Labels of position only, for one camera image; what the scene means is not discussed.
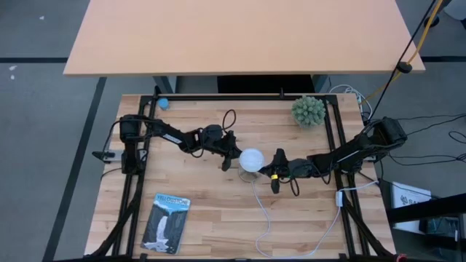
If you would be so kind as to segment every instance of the floor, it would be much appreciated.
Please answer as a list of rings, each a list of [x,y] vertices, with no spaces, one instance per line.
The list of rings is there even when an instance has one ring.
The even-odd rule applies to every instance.
[[[0,1],[0,57],[67,57],[87,4],[87,0]],[[398,0],[398,5],[413,32],[427,1]],[[441,23],[429,33],[422,55],[466,55],[465,43],[462,24],[442,13]],[[64,77],[63,67],[0,64],[0,148],[4,152],[0,158],[0,261],[42,259],[50,236],[97,83],[95,78]],[[466,94],[466,63],[429,63],[426,68],[424,74],[396,81],[376,117],[465,112],[461,97]],[[338,75],[331,81],[333,85],[351,84],[368,94],[387,78]],[[150,77],[108,79],[55,259],[78,258],[83,253],[103,170],[103,164],[90,153],[101,149],[121,94],[150,93],[153,87]],[[215,90],[216,78],[212,76],[184,77],[178,89],[185,93]],[[402,125],[409,132],[436,121],[422,119]],[[464,146],[448,136],[450,130],[466,133],[465,120],[412,135],[393,155],[464,153]],[[385,159],[384,178],[446,197],[466,192],[463,165],[454,162],[403,167]],[[393,235],[398,252],[419,255],[421,249],[423,253],[415,236],[401,231]]]

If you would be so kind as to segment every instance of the light wood desk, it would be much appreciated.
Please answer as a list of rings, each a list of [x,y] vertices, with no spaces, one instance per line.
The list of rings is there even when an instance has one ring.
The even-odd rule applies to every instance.
[[[409,39],[395,0],[92,0],[64,74],[386,73]]]
[[[124,95],[117,118],[136,114],[139,95]],[[359,108],[352,94],[338,95],[339,108],[347,140],[363,128]],[[237,112],[236,124],[231,128],[239,148],[260,149],[270,163],[277,148],[283,148],[288,159],[303,158],[329,150],[325,126],[310,130],[299,128],[291,117],[293,101],[172,101],[170,110],[156,109],[156,117],[181,131],[189,131],[209,124],[221,124],[225,112]],[[331,112],[333,136],[339,146],[336,124]],[[110,148],[123,149],[115,127]],[[237,174],[238,162],[221,171],[223,159],[206,152],[201,159],[185,154],[161,138],[152,138],[146,167],[143,199],[139,212],[135,253],[149,257],[163,254],[139,247],[156,193],[172,194],[191,199],[191,209],[185,225],[180,253],[168,258],[264,258],[256,251],[254,242],[266,231],[266,218],[253,195],[249,183]],[[119,167],[108,164],[105,171]],[[374,166],[365,164],[363,172],[375,178]],[[336,214],[335,182],[325,185],[321,179],[301,179],[301,195],[293,196],[289,186],[283,185],[279,194],[270,189],[270,179],[259,178],[256,184],[262,203],[270,214],[272,230],[262,239],[261,249],[270,255],[300,255],[313,250],[317,241],[330,226]],[[97,205],[87,240],[86,253],[93,252],[107,237],[118,218],[125,176],[119,171],[106,175],[100,185]],[[357,186],[368,181],[356,176]],[[363,219],[377,239],[390,251],[395,248],[387,222],[380,190],[369,186],[358,191]],[[360,245],[356,228],[352,227],[356,250]],[[125,229],[121,252],[127,241]],[[312,258],[338,258],[347,251],[341,216],[332,231]]]

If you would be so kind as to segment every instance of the white plug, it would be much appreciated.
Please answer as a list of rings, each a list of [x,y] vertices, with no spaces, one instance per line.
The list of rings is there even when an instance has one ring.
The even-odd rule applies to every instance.
[[[337,207],[343,207],[343,192],[335,192],[335,204]]]

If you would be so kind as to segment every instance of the desk leg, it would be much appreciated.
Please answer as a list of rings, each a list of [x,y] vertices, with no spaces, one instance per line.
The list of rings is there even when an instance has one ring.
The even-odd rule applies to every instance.
[[[176,76],[153,76],[152,78],[162,93],[172,94],[176,92]]]
[[[315,92],[319,93],[327,82],[328,75],[312,75]]]

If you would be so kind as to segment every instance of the small blue object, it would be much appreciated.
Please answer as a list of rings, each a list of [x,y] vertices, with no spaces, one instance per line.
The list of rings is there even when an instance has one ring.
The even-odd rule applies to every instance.
[[[161,98],[159,99],[159,107],[162,110],[167,110],[168,109],[168,99],[167,98]]]

